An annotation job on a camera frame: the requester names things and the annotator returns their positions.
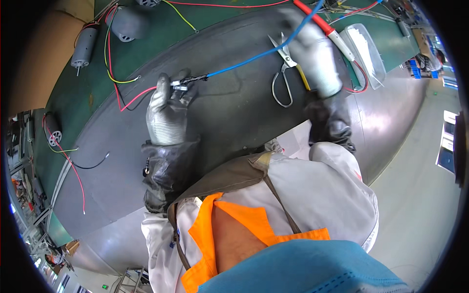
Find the person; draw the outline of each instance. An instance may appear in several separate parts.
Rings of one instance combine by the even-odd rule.
[[[420,69],[424,72],[430,71],[440,71],[443,67],[443,64],[446,63],[446,56],[439,49],[436,50],[436,55],[431,54],[430,57],[427,57],[421,53],[415,56]]]
[[[52,267],[56,265],[62,265],[64,262],[64,255],[60,247],[54,247],[49,245],[50,254],[45,254],[45,261],[50,264]]]
[[[290,29],[303,19],[298,10],[280,13]],[[148,212],[141,229],[154,292],[410,292],[367,254],[378,234],[378,203],[353,155],[331,46],[312,23],[289,45],[317,89],[304,109],[310,160],[265,151],[228,161],[194,184],[200,138],[186,132],[185,114],[197,85],[171,93],[168,75],[159,76],[142,146]]]

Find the window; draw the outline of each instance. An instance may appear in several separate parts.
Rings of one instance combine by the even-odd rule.
[[[91,292],[90,290],[86,290],[85,288],[83,288],[83,286],[80,286],[78,287],[78,290],[76,291],[76,293],[93,293],[93,292]]]
[[[453,143],[454,143],[454,125],[456,123],[456,114],[443,112],[443,129],[441,131],[440,149],[437,156],[436,165],[445,168],[454,173]]]
[[[67,286],[68,280],[70,280],[70,276],[66,274],[65,277],[63,277],[63,280],[61,284],[59,285],[59,288],[57,288],[57,293],[63,293],[65,286]]]

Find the red wire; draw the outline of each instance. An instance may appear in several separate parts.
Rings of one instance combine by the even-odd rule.
[[[151,91],[151,90],[155,90],[156,89],[156,86],[152,86],[151,88],[149,89],[146,89],[144,91],[142,91],[141,93],[139,93],[138,95],[136,95],[135,98],[133,98],[125,107],[123,107],[121,109],[121,112],[125,110],[125,108],[127,108],[128,106],[130,106],[130,104],[132,104],[139,96],[143,95],[144,93],[148,92],[148,91]]]
[[[364,92],[366,91],[366,89],[368,88],[368,76],[366,76],[366,73],[365,71],[363,70],[363,68],[360,66],[360,64],[358,64],[358,62],[356,60],[353,61],[355,63],[355,65],[358,66],[358,68],[360,69],[360,71],[363,73],[363,76],[365,77],[365,87],[363,88],[363,90],[353,90],[353,89],[349,89],[349,88],[346,88],[344,87],[344,89],[350,91],[350,92],[353,92],[353,93],[361,93],[361,92]]]
[[[44,119],[45,119],[45,115],[42,116],[42,127],[44,127]],[[70,166],[72,166],[73,168],[73,171],[75,171],[75,174],[76,174],[76,177],[78,178],[78,182],[80,183],[80,187],[82,188],[82,194],[83,194],[83,214],[85,214],[85,191],[83,190],[83,184],[82,184],[82,180],[80,179],[80,176],[78,175],[78,172],[76,171],[75,169],[75,166],[73,166],[72,164],[72,161],[68,158],[67,154],[63,151],[62,147],[60,146],[60,144],[55,140],[55,137],[52,135],[49,127],[46,125],[46,129],[47,129],[47,132],[49,132],[49,135],[52,137],[52,139],[55,141],[55,143],[57,144],[57,146],[59,146],[59,149],[62,151],[62,153],[65,155],[65,158],[67,159],[67,161],[70,163]]]
[[[265,5],[255,5],[255,6],[231,6],[231,5],[217,5],[217,4],[183,3],[183,2],[174,2],[174,1],[168,1],[168,2],[173,3],[173,4],[181,4],[181,5],[215,6],[215,7],[229,7],[229,8],[256,8],[256,7],[273,6],[273,5],[277,5],[277,4],[288,2],[288,1],[290,1],[290,0],[283,0],[283,1],[277,2],[277,3],[265,4]]]
[[[109,10],[109,12],[107,13],[106,15],[106,18],[105,20],[107,21],[107,17],[109,16],[109,14],[111,13],[111,10]],[[107,35],[107,55],[108,55],[108,60],[109,60],[109,74],[111,75],[112,78],[114,78],[114,75],[113,75],[113,70],[112,70],[112,65],[111,65],[111,32],[108,33]],[[125,108],[127,108],[128,106],[130,106],[130,104],[132,104],[136,99],[138,99],[138,97],[140,97],[142,94],[150,91],[150,90],[154,90],[156,89],[156,86],[154,87],[151,87],[149,89],[146,89],[144,91],[142,91],[141,93],[139,93],[137,96],[135,96],[135,98],[133,98],[127,105],[125,105],[125,107],[121,107],[121,100],[119,99],[119,91],[117,90],[117,85],[116,83],[113,83],[114,84],[114,88],[115,88],[115,91],[116,91],[116,96],[117,96],[117,103],[119,104],[119,110],[122,112],[125,110]]]
[[[342,15],[341,17],[337,17],[336,19],[343,18],[343,17],[345,17],[345,16],[347,16],[347,15],[354,14],[354,13],[360,12],[360,11],[362,11],[362,10],[368,9],[368,8],[370,8],[371,6],[375,5],[375,4],[377,4],[377,1],[376,1],[376,2],[373,2],[373,4],[371,4],[371,5],[368,6],[368,7],[364,7],[364,8],[357,9],[357,10],[355,10],[355,11],[351,11],[351,12],[349,12],[349,13],[346,13],[346,14]]]

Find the wire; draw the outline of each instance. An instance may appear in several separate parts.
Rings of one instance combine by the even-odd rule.
[[[44,128],[44,121],[45,121],[45,115],[43,116],[43,120],[42,120],[42,130],[44,131],[44,136],[46,137],[46,139],[48,139],[48,138],[47,138],[47,133],[45,132],[45,128]],[[53,151],[53,152],[55,152],[55,153],[61,154],[64,158],[65,158],[65,156],[64,156],[64,154],[63,154],[64,152],[66,152],[66,151],[73,151],[73,150],[78,150],[78,149],[79,149],[79,148],[76,148],[76,149],[73,149],[73,150],[61,150],[61,151],[57,151],[57,150],[54,150],[54,149],[52,148],[52,146],[51,146],[49,143],[47,143],[47,145],[49,146],[49,148],[51,149],[51,151]],[[104,162],[104,160],[105,160],[108,156],[109,156],[109,152],[107,152],[107,154],[105,155],[105,157],[104,157],[99,163],[97,163],[96,165],[94,165],[93,167],[81,167],[81,166],[75,164],[75,162],[73,162],[73,161],[72,161],[72,164],[74,164],[76,167],[78,167],[78,168],[80,168],[80,169],[93,169],[93,168],[96,168],[96,167],[98,167],[99,165],[101,165],[101,163]]]
[[[101,164],[104,162],[104,160],[106,160],[106,158],[107,158],[108,156],[109,156],[109,152],[107,152],[107,154],[104,156],[104,158],[103,158],[99,163],[97,163],[96,165],[94,165],[93,167],[81,167],[81,166],[75,164],[74,161],[72,161],[72,164],[75,165],[75,167],[77,167],[77,168],[84,169],[84,170],[90,170],[90,169],[94,169],[94,168],[98,167],[99,165],[101,165]]]
[[[324,3],[324,0],[319,0],[316,4],[316,6],[314,7],[314,9],[311,11],[310,14],[308,14],[305,18],[303,18],[303,21],[301,22],[301,24],[296,28],[296,30],[293,31],[293,33],[288,37],[288,39],[282,43],[281,45],[275,47],[275,48],[272,48],[268,51],[265,51],[264,53],[260,53],[259,55],[256,55],[252,58],[249,58],[247,59],[246,61],[244,62],[241,62],[241,63],[238,63],[236,65],[233,65],[233,66],[230,66],[228,68],[225,68],[225,69],[222,69],[222,70],[219,70],[219,71],[216,71],[214,73],[209,73],[207,74],[207,77],[211,77],[211,76],[214,76],[214,75],[218,75],[220,73],[223,73],[223,72],[226,72],[226,71],[229,71],[229,70],[232,70],[232,69],[235,69],[235,68],[238,68],[240,66],[243,66],[243,65],[246,65],[256,59],[259,59],[261,57],[264,57],[264,56],[267,56],[271,53],[274,53],[274,52],[277,52],[278,49],[281,49],[283,47],[285,47],[286,45],[288,45],[294,37],[296,37],[296,35],[298,35],[298,33],[301,31],[301,29],[306,25],[306,23],[308,23],[311,18],[313,17],[314,14],[316,14],[316,12],[318,12],[318,10],[322,7]]]
[[[360,8],[360,9],[357,9],[357,10],[354,10],[354,11],[351,11],[351,12],[348,12],[348,13],[346,13],[346,14],[340,16],[340,17],[337,17],[337,18],[334,19],[333,21],[331,21],[331,22],[329,23],[329,25],[331,25],[331,24],[333,24],[333,23],[336,23],[336,22],[338,22],[339,20],[342,20],[342,19],[344,19],[344,18],[346,18],[346,17],[359,14],[360,12],[363,13],[363,12],[365,12],[365,11],[368,11],[368,10],[372,9],[373,7],[375,7],[375,6],[378,5],[378,4],[379,4],[379,2],[376,1],[376,2],[374,2],[373,4],[371,4],[371,5],[368,6],[368,7],[364,7],[364,8]]]
[[[182,14],[179,12],[179,10],[177,10],[176,7],[174,7],[173,4],[171,4],[170,2],[166,1],[166,0],[162,0],[163,2],[167,3],[169,6],[171,6],[174,10],[176,10],[177,14],[179,14],[179,16],[182,18],[183,21],[185,21],[190,27],[192,27],[192,29],[196,32],[196,34],[199,33],[199,30],[197,30],[190,22],[187,21],[187,19],[184,18],[184,16],[182,16]]]
[[[133,98],[125,107],[123,107],[121,109],[121,112],[124,111],[124,109],[127,109],[127,107],[130,106],[130,104],[132,104],[136,99],[138,99],[139,96],[143,95],[144,93],[146,93],[150,90],[155,90],[155,89],[156,89],[156,86],[152,86],[151,88],[146,89],[146,90],[142,91],[141,93],[139,93],[138,95],[136,95],[135,98]]]
[[[137,103],[137,105],[133,108],[133,109],[130,109],[130,108],[127,108],[127,105],[125,104],[124,102],[124,98],[122,97],[122,94],[121,92],[119,91],[119,96],[121,97],[121,100],[122,100],[122,103],[124,104],[125,108],[129,111],[133,111],[135,109],[137,109],[138,106],[140,106],[140,104],[145,100],[145,98],[151,93],[151,91],[148,91],[144,97]]]
[[[181,5],[197,5],[197,6],[213,6],[213,7],[228,7],[228,8],[256,8],[256,7],[267,7],[267,6],[274,6],[280,3],[285,3],[290,0],[283,0],[281,2],[272,3],[272,4],[265,4],[265,5],[255,5],[255,6],[231,6],[231,5],[217,5],[217,4],[202,4],[202,3],[183,3],[183,2],[174,2],[174,1],[165,1],[173,4],[181,4]]]
[[[71,149],[71,150],[54,150],[51,145],[49,143],[47,143],[47,145],[49,146],[49,148],[51,149],[51,151],[53,151],[54,153],[63,153],[63,152],[66,152],[66,151],[75,151],[75,150],[79,150],[80,148],[76,148],[76,149]]]
[[[110,9],[108,12],[107,12],[107,15],[106,15],[106,21],[107,21],[107,17],[109,16],[110,12],[112,11],[112,9]],[[104,40],[104,63],[106,64],[106,71],[107,71],[107,75],[109,76],[109,78],[115,82],[115,83],[132,83],[134,81],[136,81],[137,79],[139,79],[141,76],[137,76],[136,78],[132,79],[132,80],[129,80],[129,81],[125,81],[125,82],[121,82],[121,81],[117,81],[115,80],[112,76],[111,76],[111,73],[109,72],[109,69],[111,68],[111,59],[109,58],[109,69],[107,68],[107,59],[106,59],[106,44],[108,41],[110,41],[110,38],[111,38],[111,25],[113,23],[113,19],[114,19],[114,16],[116,14],[116,11],[117,11],[117,5],[115,6],[115,9],[114,9],[114,12],[113,12],[113,16],[111,18],[111,21],[109,22],[109,26],[107,27],[107,32],[106,32],[106,38]]]
[[[107,13],[107,15],[106,15],[106,20],[107,20],[107,18],[108,18],[108,16],[109,16],[110,12],[111,12],[111,10],[108,11],[108,13]],[[107,30],[107,51],[108,51],[107,55],[108,55],[108,57],[109,57],[109,68],[107,67],[107,62],[106,62],[106,61],[107,61],[107,59],[106,59],[106,42],[105,42],[105,51],[104,51],[104,54],[105,54],[105,55],[104,55],[104,56],[105,56],[106,68],[108,68],[108,74],[110,74],[110,76],[113,78],[114,75],[113,75],[112,63],[111,63],[111,39],[110,39],[110,35],[111,35],[111,32],[110,32],[109,29],[108,29],[108,30]],[[138,102],[138,104],[137,104],[133,109],[130,109],[130,108],[128,108],[128,106],[129,106],[132,102],[134,102],[135,99],[136,99],[137,97],[139,97],[140,95],[138,95],[136,98],[134,98],[133,100],[131,100],[131,102],[126,105],[125,102],[124,102],[124,98],[123,98],[123,96],[122,96],[122,94],[121,94],[121,92],[120,92],[120,90],[119,90],[117,84],[116,84],[115,82],[113,82],[113,84],[114,84],[114,89],[115,89],[115,91],[116,91],[117,102],[118,102],[118,104],[119,104],[119,110],[120,110],[121,112],[122,112],[124,109],[127,109],[127,110],[129,110],[129,111],[135,110],[135,109],[141,104],[141,102],[143,102],[143,100],[146,98],[146,96],[149,94],[149,92],[148,92],[147,95],[145,95],[145,96],[140,100],[140,102]]]
[[[44,131],[44,136],[45,136],[45,139],[46,140],[49,140],[48,137],[47,137],[47,133],[45,133],[45,129],[44,129],[44,122],[45,122],[45,115],[42,117],[42,121],[41,121],[41,126],[42,126],[42,130]],[[75,150],[79,150],[80,148],[76,148],[76,149],[71,149],[71,150],[54,150],[52,148],[52,146],[49,144],[49,142],[47,143],[47,145],[49,146],[49,148],[51,149],[51,151],[53,151],[54,153],[63,153],[63,152],[66,152],[66,151],[75,151]]]
[[[367,10],[367,9],[371,9],[371,8],[373,8],[374,6],[376,6],[377,4],[378,4],[378,1],[372,3],[371,5],[369,5],[369,6],[367,6],[367,7],[360,8],[360,9],[357,9],[357,10],[355,10],[355,11],[346,13],[346,14],[342,15],[341,17],[345,17],[345,16],[347,16],[347,15],[351,15],[351,14],[355,14],[355,13],[360,12],[360,11],[365,11],[365,10]]]
[[[78,182],[80,183],[80,187],[82,188],[82,194],[83,194],[83,214],[85,215],[85,191],[83,190],[83,184],[82,184],[82,180],[80,179],[80,176],[78,175],[78,172],[76,171],[75,169],[75,166],[73,166],[73,163],[72,161],[68,158],[67,154],[64,153],[64,150],[62,149],[62,147],[60,146],[60,144],[57,142],[57,140],[55,140],[55,137],[52,135],[49,127],[46,125],[46,129],[47,131],[49,132],[49,135],[52,136],[52,138],[54,139],[55,143],[57,144],[57,146],[59,147],[59,149],[63,152],[62,154],[65,156],[65,158],[67,159],[67,161],[70,163],[70,165],[72,166],[73,168],[73,171],[75,171],[75,174],[76,174],[76,177],[78,178]]]
[[[353,89],[349,89],[349,88],[346,88],[346,87],[344,87],[344,89],[351,92],[351,93],[353,93],[353,94],[359,94],[359,93],[362,93],[362,92],[367,90],[367,88],[368,88],[368,77],[366,76],[366,73],[363,70],[363,68],[360,66],[360,64],[358,64],[358,62],[356,60],[354,60],[353,62],[355,63],[355,65],[358,66],[360,71],[363,73],[363,76],[365,77],[365,86],[363,87],[363,90],[353,90]]]
[[[115,4],[117,4],[118,0],[113,0],[111,2],[109,2],[106,6],[104,6],[103,9],[101,9],[101,11],[96,15],[96,17],[94,18],[95,20],[99,17],[98,19],[98,22],[101,20],[101,18],[103,18],[103,15],[106,14],[106,11],[111,7],[111,6],[114,6]]]

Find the white work shirt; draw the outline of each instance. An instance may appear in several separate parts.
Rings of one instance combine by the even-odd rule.
[[[268,175],[285,209],[302,232],[327,228],[331,240],[353,241],[369,252],[378,234],[378,202],[374,192],[362,182],[355,157],[342,146],[317,143],[311,148],[310,159],[272,154]],[[263,181],[225,193],[219,201],[264,207],[275,235],[293,233],[279,201]],[[181,248],[191,266],[202,258],[188,233],[200,204],[198,198],[185,199],[178,204],[176,213]],[[166,214],[145,213],[142,232],[153,291],[185,292],[181,277],[186,270]]]

